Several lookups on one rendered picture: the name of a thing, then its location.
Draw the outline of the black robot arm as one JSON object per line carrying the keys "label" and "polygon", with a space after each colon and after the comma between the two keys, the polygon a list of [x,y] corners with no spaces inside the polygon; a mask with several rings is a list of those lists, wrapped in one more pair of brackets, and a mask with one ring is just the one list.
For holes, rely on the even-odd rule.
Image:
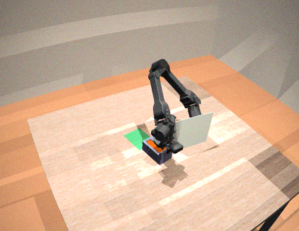
{"label": "black robot arm", "polygon": [[177,117],[170,114],[169,105],[164,99],[160,77],[163,77],[179,93],[180,101],[183,103],[184,107],[188,109],[188,115],[190,118],[202,114],[199,108],[201,101],[191,90],[187,90],[171,73],[167,61],[165,59],[161,59],[153,63],[148,75],[154,98],[154,121],[155,126],[157,126],[154,128],[155,132],[153,141],[158,148],[163,149],[169,144],[168,135],[174,131],[175,119]]}

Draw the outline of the orange l-shaped part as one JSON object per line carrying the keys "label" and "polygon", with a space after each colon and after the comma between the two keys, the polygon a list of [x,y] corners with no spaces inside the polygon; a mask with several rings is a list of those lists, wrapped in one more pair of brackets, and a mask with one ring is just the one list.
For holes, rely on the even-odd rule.
{"label": "orange l-shaped part", "polygon": [[163,150],[165,150],[166,149],[166,147],[162,150],[162,149],[160,149],[160,148],[158,148],[151,140],[149,140],[149,141],[147,141],[147,143],[152,147],[152,148],[154,148],[156,151],[158,151],[159,153],[161,152],[161,151],[163,151]]}

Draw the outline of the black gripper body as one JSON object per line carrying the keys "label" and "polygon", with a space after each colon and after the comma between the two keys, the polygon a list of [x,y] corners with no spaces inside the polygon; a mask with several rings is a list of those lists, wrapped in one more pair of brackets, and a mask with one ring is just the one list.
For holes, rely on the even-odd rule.
{"label": "black gripper body", "polygon": [[[151,135],[154,137],[154,130],[151,131]],[[173,154],[176,154],[178,153],[179,151],[183,150],[183,145],[181,145],[179,142],[175,142],[173,141],[173,139],[175,138],[173,136],[173,134],[175,133],[176,131],[174,130],[173,132],[169,133],[168,137],[169,137],[169,147],[170,147],[170,150],[172,151]]]}

